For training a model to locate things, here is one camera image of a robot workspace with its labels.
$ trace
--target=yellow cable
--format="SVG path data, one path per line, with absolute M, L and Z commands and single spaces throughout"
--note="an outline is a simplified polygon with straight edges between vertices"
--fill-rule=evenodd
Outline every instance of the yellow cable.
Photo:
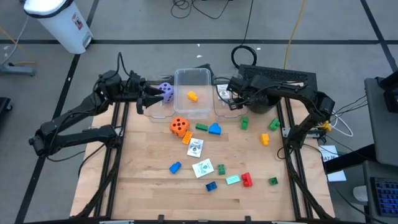
M 298 24 L 300 23 L 301 15 L 303 14 L 304 7 L 305 7 L 305 3 L 306 3 L 306 2 L 307 2 L 307 0 L 303 0 L 303 4 L 301 5 L 301 9 L 300 9 L 300 14 L 298 14 L 298 19 L 297 19 L 296 25 L 294 25 L 292 35 L 290 36 L 289 43 L 287 44 L 287 47 L 286 47 L 284 69 L 286 69 L 287 57 L 289 56 L 290 43 L 292 42 L 294 33 L 296 32 L 297 26 L 298 26 Z
M 25 53 L 29 54 L 29 56 L 32 56 L 30 52 L 28 52 L 26 49 L 24 49 L 21 45 L 19 45 L 2 27 L 0 27 L 0 31 L 9 39 L 11 40 L 14 44 L 17 45 L 17 47 L 21 50 L 23 50 Z M 36 63 L 36 62 L 15 62 L 13 63 L 14 65 L 17 64 L 27 64 L 27 63 Z

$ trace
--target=red lego brick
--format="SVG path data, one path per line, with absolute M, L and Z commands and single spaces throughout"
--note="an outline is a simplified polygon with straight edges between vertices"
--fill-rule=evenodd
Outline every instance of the red lego brick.
M 243 180 L 243 185 L 245 187 L 251 187 L 253 186 L 253 182 L 251 181 L 250 173 L 247 172 L 245 174 L 242 174 L 242 180 Z

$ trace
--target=purple dice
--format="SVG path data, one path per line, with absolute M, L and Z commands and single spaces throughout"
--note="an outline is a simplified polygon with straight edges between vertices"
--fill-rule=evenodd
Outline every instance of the purple dice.
M 164 103 L 169 103 L 174 99 L 174 88 L 169 83 L 162 83 L 158 88 L 165 91 L 164 94 L 161 94 Z

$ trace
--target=wooden table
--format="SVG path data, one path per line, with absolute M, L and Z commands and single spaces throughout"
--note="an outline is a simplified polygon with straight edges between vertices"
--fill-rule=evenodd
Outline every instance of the wooden table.
M 289 126 L 284 103 L 282 108 Z M 308 115 L 299 101 L 292 100 L 292 109 L 296 123 Z M 96 116 L 93 126 L 110 124 L 112 113 L 113 109 L 109 108 Z M 245 215 L 256 221 L 295 220 L 286 164 L 276 156 L 282 147 L 280 131 L 267 128 L 277 117 L 277 111 L 274 108 L 266 114 L 248 113 L 247 116 L 249 127 L 246 131 L 240 129 L 240 122 L 220 123 L 220 136 L 193 130 L 194 138 L 205 141 L 201 158 L 194 158 L 187 156 L 188 146 L 171 134 L 168 123 L 153 123 L 148 117 L 138 115 L 135 105 L 130 105 L 112 218 L 156 220 L 163 214 L 166 220 L 243 220 Z M 261 144 L 261 133 L 269 133 L 269 146 Z M 314 139 L 307 139 L 305 143 L 318 147 Z M 98 142 L 87 145 L 86 156 L 99 145 Z M 104 152 L 101 150 L 83 167 L 71 215 L 80 212 L 97 190 Z M 325 211 L 334 216 L 320 153 L 308 146 L 304 146 L 301 153 L 309 190 Z M 218 175 L 215 170 L 197 179 L 192 164 L 207 158 L 214 167 L 224 164 L 226 175 Z M 171 174 L 169 167 L 177 161 L 182 167 Z M 245 172 L 251 173 L 252 187 L 243 187 L 242 182 L 226 184 L 226 177 Z M 277 177 L 279 183 L 271 186 L 268 181 L 271 177 Z M 205 184 L 212 181 L 216 181 L 218 188 L 207 192 Z M 297 192 L 301 214 L 305 217 L 299 188 Z

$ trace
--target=concrete floor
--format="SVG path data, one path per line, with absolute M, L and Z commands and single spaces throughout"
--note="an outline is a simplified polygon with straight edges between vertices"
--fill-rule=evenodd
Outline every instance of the concrete floor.
M 94 0 L 76 0 L 86 18 Z M 200 9 L 218 15 L 225 1 L 197 1 Z M 386 40 L 398 40 L 395 0 L 367 0 L 371 12 Z M 193 10 L 186 19 L 170 15 L 172 0 L 100 0 L 91 24 L 96 40 L 168 40 L 168 39 L 242 39 L 248 19 L 249 1 L 230 2 L 220 19 L 211 20 Z M 300 1 L 255 0 L 247 39 L 289 39 L 300 10 Z M 24 23 L 25 14 L 16 0 L 0 2 L 0 27 L 16 38 Z M 13 45 L 0 33 L 0 60 L 9 54 Z M 54 38 L 35 20 L 30 19 L 21 44 L 10 62 L 35 60 L 35 77 L 2 75 L 0 96 L 10 97 L 14 109 L 0 129 L 0 223 L 15 222 L 37 156 L 27 140 L 35 130 L 53 116 L 65 78 L 74 55 L 59 44 L 35 44 L 33 40 Z M 315 72 L 318 88 L 327 92 L 336 108 L 351 103 L 364 95 L 363 80 L 385 77 L 392 73 L 380 44 L 353 45 L 344 40 L 377 40 L 374 29 L 361 1 L 308 0 L 302 21 L 296 31 L 298 40 L 342 40 L 325 45 L 294 44 L 290 49 L 288 69 Z M 285 44 L 249 44 L 257 50 L 258 65 L 283 67 Z M 154 44 L 130 42 L 121 44 L 93 44 L 81 55 L 63 111 L 80 103 L 90 94 L 98 74 L 116 66 L 116 55 L 123 53 L 127 69 L 155 80 L 159 75 L 173 74 L 178 68 L 196 67 L 210 63 L 216 75 L 231 75 L 236 69 L 229 55 L 236 44 L 222 40 L 221 44 Z M 393 57 L 398 57 L 398 46 L 388 45 Z M 241 63 L 250 63 L 245 52 L 237 54 Z M 331 133 L 330 136 L 353 149 L 373 142 L 367 108 L 344 115 L 354 132 L 353 138 Z M 77 132 L 90 126 L 92 119 L 72 127 Z M 72 155 L 85 146 L 59 152 L 55 158 Z M 347 150 L 339 145 L 341 152 Z M 42 221 L 69 216 L 77 183 L 77 170 L 83 156 L 53 163 L 46 161 L 25 221 Z M 361 167 L 346 170 L 347 182 L 333 185 L 352 202 L 352 188 L 363 184 Z M 351 209 L 338 195 L 331 193 L 336 216 L 342 220 L 364 221 L 361 214 Z

